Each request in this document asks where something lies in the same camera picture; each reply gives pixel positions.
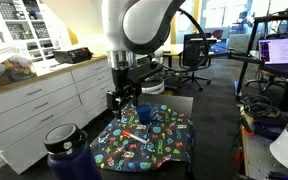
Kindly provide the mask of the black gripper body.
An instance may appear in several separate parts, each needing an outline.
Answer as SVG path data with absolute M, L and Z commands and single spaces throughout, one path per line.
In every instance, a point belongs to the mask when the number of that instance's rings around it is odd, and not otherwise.
M 120 110 L 130 100 L 138 105 L 138 97 L 142 93 L 141 84 L 149 77 L 163 69 L 163 65 L 152 61 L 133 68 L 112 70 L 114 91 L 108 91 L 107 104 L 110 110 Z

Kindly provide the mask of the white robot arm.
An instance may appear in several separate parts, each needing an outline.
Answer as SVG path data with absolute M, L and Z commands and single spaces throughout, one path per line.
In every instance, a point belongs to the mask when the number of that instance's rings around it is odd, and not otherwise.
M 107 93 L 108 108 L 116 118 L 123 107 L 138 104 L 142 82 L 163 65 L 140 65 L 138 55 L 153 55 L 167 40 L 173 16 L 185 11 L 185 0 L 103 0 L 102 25 L 107 38 L 107 60 L 115 89 Z

